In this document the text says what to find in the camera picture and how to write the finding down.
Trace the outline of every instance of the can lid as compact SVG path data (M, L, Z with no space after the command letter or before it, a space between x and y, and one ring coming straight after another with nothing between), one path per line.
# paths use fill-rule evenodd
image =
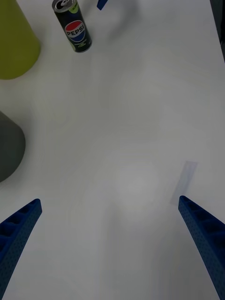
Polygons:
M69 10L75 3L76 0L54 0L52 8L54 9L54 12L63 13Z

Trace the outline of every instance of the white surface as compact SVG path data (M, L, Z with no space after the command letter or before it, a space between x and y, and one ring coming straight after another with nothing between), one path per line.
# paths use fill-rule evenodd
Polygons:
M93 46L70 48L51 2L20 0L42 42L0 82L23 128L22 164L0 184L0 220L38 197L39 219L4 300L218 299L175 205L225 221L225 66L209 0L81 1Z

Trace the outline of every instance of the gray object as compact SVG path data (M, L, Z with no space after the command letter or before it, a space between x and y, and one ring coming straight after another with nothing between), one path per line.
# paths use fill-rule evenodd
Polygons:
M0 112L0 182L19 166L25 151L22 129Z

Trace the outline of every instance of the pepsi can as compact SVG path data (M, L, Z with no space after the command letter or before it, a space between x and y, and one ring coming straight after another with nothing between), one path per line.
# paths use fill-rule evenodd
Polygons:
M87 51L92 43L77 0L54 0L52 8L76 52Z

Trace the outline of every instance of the pepsi logo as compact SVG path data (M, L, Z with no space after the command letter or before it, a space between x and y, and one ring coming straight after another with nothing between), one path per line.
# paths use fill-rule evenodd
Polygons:
M65 32L69 39L79 43L85 36L85 26L82 21L73 21L66 25Z

